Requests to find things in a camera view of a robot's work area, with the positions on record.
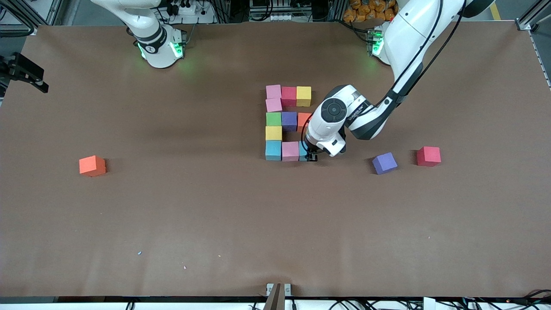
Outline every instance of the metal frame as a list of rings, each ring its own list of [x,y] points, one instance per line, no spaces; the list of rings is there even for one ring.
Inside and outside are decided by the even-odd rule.
[[[21,25],[2,25],[2,33],[10,34],[11,36],[23,36],[29,32],[28,25],[33,27],[34,33],[39,25],[60,24],[60,11],[68,3],[68,0],[53,0],[48,10],[48,15],[46,18],[43,18],[25,0],[0,0],[0,4],[21,22]]]
[[[537,0],[524,14],[515,20],[518,30],[532,29],[533,21],[549,6],[551,6],[551,0]]]

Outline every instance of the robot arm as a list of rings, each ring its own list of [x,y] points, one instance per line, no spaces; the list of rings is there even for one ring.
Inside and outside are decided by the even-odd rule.
[[[345,150],[346,126],[360,140],[370,140],[384,127],[390,113],[402,103],[423,71],[423,56],[457,12],[478,15],[494,0],[410,0],[390,22],[375,28],[373,56],[391,66],[395,82],[374,105],[352,85],[335,87],[318,106],[306,132],[311,153],[335,156]]]
[[[161,0],[91,0],[120,18],[138,41],[142,57],[155,68],[166,68],[183,58],[185,32],[161,25],[151,8]]]

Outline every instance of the block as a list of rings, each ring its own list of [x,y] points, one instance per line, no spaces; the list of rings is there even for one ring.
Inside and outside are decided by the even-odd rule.
[[[266,99],[266,111],[278,112],[281,110],[283,110],[281,107],[281,99],[278,99],[278,98]]]
[[[299,112],[297,116],[297,123],[296,123],[296,130],[298,132],[302,132],[302,128],[306,124],[306,121],[308,120],[308,117],[310,117],[312,113],[301,113]]]
[[[299,141],[299,162],[306,162],[306,156],[308,155],[306,153],[306,143],[303,141]]]
[[[296,106],[296,87],[281,87],[281,105]]]
[[[281,144],[281,160],[283,162],[299,161],[299,142],[283,142]]]
[[[281,141],[266,141],[266,160],[281,161]]]
[[[296,131],[297,113],[281,112],[281,126],[283,131]]]
[[[266,126],[266,140],[279,140],[283,139],[283,132],[281,126]]]
[[[375,157],[373,159],[373,166],[375,166],[377,174],[383,174],[393,171],[398,167],[398,164],[394,160],[392,153],[386,153]]]
[[[296,106],[310,106],[312,102],[312,87],[297,86],[296,87]]]
[[[96,155],[79,159],[78,166],[80,174],[88,177],[97,177],[107,172],[105,169],[105,160]]]
[[[266,99],[281,99],[281,85],[266,86]]]
[[[281,112],[267,112],[266,126],[281,126]]]
[[[417,151],[417,165],[434,167],[442,162],[440,148],[435,146],[424,146]]]

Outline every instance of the orange cube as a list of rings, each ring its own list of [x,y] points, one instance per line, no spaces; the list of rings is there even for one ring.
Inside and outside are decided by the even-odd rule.
[[[302,128],[304,127],[304,125],[306,124],[306,121],[308,120],[308,117],[310,117],[310,115],[312,115],[312,113],[299,113],[299,121],[298,121],[298,125],[296,127],[296,130],[298,132],[302,132]]]
[[[89,177],[97,177],[107,172],[105,169],[105,160],[96,155],[80,159],[78,165],[80,174]]]

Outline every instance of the table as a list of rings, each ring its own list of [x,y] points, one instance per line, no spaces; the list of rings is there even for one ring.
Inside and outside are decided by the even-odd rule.
[[[311,85],[318,103],[351,83],[378,101],[392,72],[345,27],[200,25],[165,70],[132,41],[124,27],[27,39],[50,92],[12,83],[0,109],[3,296],[551,286],[551,96],[513,22],[461,24],[377,138],[317,163],[263,159],[264,86]],[[414,164],[425,145],[442,165]],[[399,169],[375,175],[369,159],[386,152]],[[93,154],[109,173],[79,175]]]

